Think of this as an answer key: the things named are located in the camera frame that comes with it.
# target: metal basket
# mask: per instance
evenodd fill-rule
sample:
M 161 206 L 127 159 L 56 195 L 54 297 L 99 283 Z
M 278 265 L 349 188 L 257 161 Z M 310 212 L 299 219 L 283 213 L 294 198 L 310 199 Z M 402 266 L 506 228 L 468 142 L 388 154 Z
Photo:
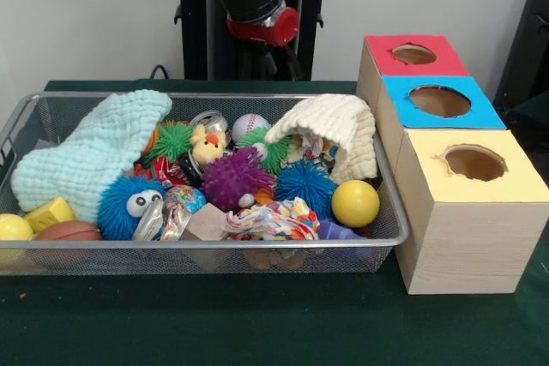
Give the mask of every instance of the metal basket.
M 110 93 L 40 93 L 22 100 L 0 132 L 0 212 L 20 213 L 10 188 L 17 162 L 41 141 L 64 140 Z M 175 93 L 169 120 L 191 119 L 216 109 L 229 123 L 245 113 L 276 122 L 301 99 L 314 95 Z M 408 235 L 401 204 L 381 141 L 374 148 L 381 178 L 381 210 L 372 239 L 286 242 L 0 242 L 0 274 L 129 275 L 169 273 L 315 273 L 378 270 Z

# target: baseball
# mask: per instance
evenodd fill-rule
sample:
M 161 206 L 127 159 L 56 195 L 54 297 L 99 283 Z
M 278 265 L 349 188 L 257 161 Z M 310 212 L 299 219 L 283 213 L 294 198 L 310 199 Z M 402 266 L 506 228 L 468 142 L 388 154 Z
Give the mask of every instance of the baseball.
M 236 143 L 244 137 L 248 132 L 251 132 L 255 128 L 270 128 L 270 124 L 255 113 L 249 113 L 239 117 L 232 126 L 232 140 Z

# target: green tablecloth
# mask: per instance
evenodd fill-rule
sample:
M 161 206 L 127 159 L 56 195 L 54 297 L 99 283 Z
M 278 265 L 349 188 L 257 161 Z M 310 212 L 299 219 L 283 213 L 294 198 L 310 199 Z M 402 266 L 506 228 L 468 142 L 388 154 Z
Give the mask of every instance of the green tablecloth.
M 345 93 L 353 84 L 252 88 Z M 410 297 L 392 254 L 376 274 L 0 278 L 0 364 L 547 365 L 548 270 L 540 243 L 514 295 Z

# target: purple puffer ball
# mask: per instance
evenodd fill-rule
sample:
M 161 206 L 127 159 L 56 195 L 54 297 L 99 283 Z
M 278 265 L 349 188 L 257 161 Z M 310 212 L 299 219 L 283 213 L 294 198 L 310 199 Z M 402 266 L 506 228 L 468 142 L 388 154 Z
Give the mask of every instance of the purple puffer ball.
M 217 159 L 202 174 L 201 191 L 220 210 L 237 210 L 243 195 L 254 195 L 261 188 L 272 189 L 275 184 L 267 169 L 258 166 L 261 161 L 255 147 L 243 147 L 230 156 Z

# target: yellow box top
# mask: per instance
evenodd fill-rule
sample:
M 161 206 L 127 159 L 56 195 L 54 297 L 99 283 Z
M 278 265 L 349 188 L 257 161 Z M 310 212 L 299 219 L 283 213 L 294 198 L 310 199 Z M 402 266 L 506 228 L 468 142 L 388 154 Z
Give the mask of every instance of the yellow box top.
M 407 136 L 435 201 L 549 202 L 549 189 L 508 130 L 409 129 Z

